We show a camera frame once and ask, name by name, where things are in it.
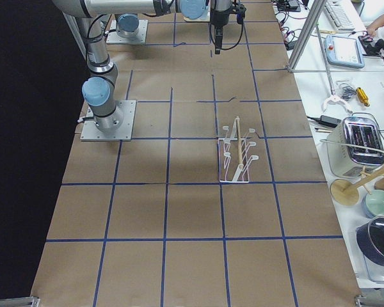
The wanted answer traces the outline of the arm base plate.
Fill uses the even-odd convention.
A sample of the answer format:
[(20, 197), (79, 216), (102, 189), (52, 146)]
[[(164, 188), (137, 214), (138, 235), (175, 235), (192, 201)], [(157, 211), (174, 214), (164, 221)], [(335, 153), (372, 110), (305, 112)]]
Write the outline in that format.
[(144, 45), (147, 37), (148, 20), (139, 20), (134, 32), (116, 30), (116, 20), (112, 20), (108, 29), (106, 43), (109, 45)]
[(96, 117), (88, 107), (83, 122), (81, 141), (130, 141), (132, 139), (136, 100), (116, 100), (115, 112), (108, 117)]

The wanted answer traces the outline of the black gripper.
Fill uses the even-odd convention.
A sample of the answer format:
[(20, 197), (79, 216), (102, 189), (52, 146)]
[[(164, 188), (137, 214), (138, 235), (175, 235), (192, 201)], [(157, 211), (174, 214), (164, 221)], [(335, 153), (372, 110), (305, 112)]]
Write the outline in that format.
[(213, 25), (213, 27), (214, 27), (214, 34), (212, 35), (212, 42), (215, 45), (214, 51), (215, 51), (215, 54), (220, 54), (221, 47), (219, 47), (217, 45), (223, 44), (223, 27), (224, 27), (224, 25)]

